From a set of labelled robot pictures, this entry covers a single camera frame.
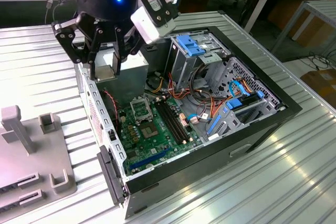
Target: ribbed metal table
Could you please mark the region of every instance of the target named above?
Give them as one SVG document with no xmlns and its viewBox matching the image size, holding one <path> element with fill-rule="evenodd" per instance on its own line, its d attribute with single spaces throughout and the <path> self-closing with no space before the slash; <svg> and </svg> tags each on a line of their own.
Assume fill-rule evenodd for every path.
<svg viewBox="0 0 336 224">
<path fill-rule="evenodd" d="M 273 48 L 271 49 L 272 54 L 276 52 L 289 31 L 292 29 L 298 18 L 305 10 L 309 11 L 310 15 L 304 21 L 296 34 L 293 36 L 293 40 L 296 40 L 299 37 L 297 34 L 301 34 L 301 32 L 306 28 L 306 26 L 311 22 L 314 17 L 319 17 L 321 20 L 336 29 L 336 0 L 303 1 L 278 36 Z M 326 55 L 335 43 L 336 39 L 331 40 L 331 42 L 326 46 L 323 55 Z"/>
<path fill-rule="evenodd" d="M 303 110 L 254 152 L 124 221 L 96 158 L 73 65 L 51 28 L 2 29 L 0 106 L 20 105 L 24 119 L 49 111 L 60 116 L 78 186 L 73 195 L 8 223 L 335 223 L 335 110 L 229 17 L 184 14 L 177 25 L 217 26 Z"/>
</svg>

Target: red wire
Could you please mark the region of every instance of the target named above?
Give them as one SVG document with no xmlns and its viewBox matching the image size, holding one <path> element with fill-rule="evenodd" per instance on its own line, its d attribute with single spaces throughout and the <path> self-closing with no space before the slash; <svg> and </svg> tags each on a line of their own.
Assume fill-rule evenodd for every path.
<svg viewBox="0 0 336 224">
<path fill-rule="evenodd" d="M 115 111 L 115 113 L 116 113 L 116 117 L 115 117 L 115 122 L 116 122 L 116 127 L 115 127 L 115 130 L 116 131 L 118 131 L 118 114 L 117 114 L 117 106 L 116 106 L 116 102 L 114 101 L 114 99 L 113 99 L 113 97 L 110 95 L 110 93 L 109 92 L 107 92 L 107 91 L 105 91 L 104 90 L 104 93 L 105 94 L 107 94 L 109 97 L 110 97 L 110 99 L 112 100 L 112 102 L 113 102 L 113 106 L 114 106 L 114 111 Z"/>
</svg>

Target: table leg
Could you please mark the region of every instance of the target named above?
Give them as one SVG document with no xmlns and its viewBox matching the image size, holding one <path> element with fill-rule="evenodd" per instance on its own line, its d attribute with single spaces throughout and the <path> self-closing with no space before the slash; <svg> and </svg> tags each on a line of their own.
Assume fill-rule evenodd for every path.
<svg viewBox="0 0 336 224">
<path fill-rule="evenodd" d="M 303 13 L 304 9 L 305 9 L 305 1 L 303 1 L 299 8 L 297 9 L 297 11 L 294 13 L 294 15 L 291 17 L 291 19 L 288 21 L 287 25 L 285 26 L 285 28 L 282 30 L 281 34 L 279 35 L 279 37 L 277 38 L 277 40 L 275 41 L 274 46 L 271 49 L 271 53 L 274 54 L 276 52 L 276 50 L 278 49 L 278 47 L 281 45 L 282 41 L 284 40 L 284 38 L 286 37 L 286 35 L 289 33 L 289 31 L 291 30 L 291 28 L 293 27 L 293 25 L 295 24 L 295 22 L 298 20 L 298 18 L 301 16 L 301 14 Z"/>
<path fill-rule="evenodd" d="M 314 18 L 314 15 L 313 14 L 309 14 L 308 18 L 306 18 L 306 20 L 302 23 L 302 25 L 300 26 L 300 28 L 296 31 L 296 33 L 292 37 L 292 40 L 297 40 L 300 37 L 300 35 L 302 34 L 302 32 L 309 25 L 309 23 L 312 21 L 313 18 Z"/>
<path fill-rule="evenodd" d="M 257 20 L 261 10 L 263 9 L 264 5 L 266 4 L 267 0 L 259 0 L 256 8 L 254 8 L 252 15 L 250 16 L 250 19 L 248 20 L 244 30 L 248 33 L 251 31 L 255 21 Z"/>
</svg>

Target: cardboard box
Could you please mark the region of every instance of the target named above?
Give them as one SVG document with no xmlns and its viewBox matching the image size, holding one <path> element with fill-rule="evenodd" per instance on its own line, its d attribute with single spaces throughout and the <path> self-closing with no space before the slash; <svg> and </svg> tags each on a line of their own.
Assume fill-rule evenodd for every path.
<svg viewBox="0 0 336 224">
<path fill-rule="evenodd" d="M 310 71 L 301 80 L 336 109 L 336 70 Z"/>
</svg>

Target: robotic arm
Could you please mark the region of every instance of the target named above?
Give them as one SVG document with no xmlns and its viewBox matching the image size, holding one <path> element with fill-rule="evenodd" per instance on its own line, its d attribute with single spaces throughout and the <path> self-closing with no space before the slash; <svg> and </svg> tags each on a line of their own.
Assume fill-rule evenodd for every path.
<svg viewBox="0 0 336 224">
<path fill-rule="evenodd" d="M 112 42 L 112 70 L 120 73 L 121 62 L 135 55 L 144 43 L 151 43 L 175 28 L 177 7 L 166 0 L 77 0 L 78 16 L 64 23 L 53 22 L 56 39 L 73 63 L 87 63 L 95 79 L 95 58 L 100 45 Z M 85 36 L 85 45 L 73 44 L 75 30 Z"/>
</svg>

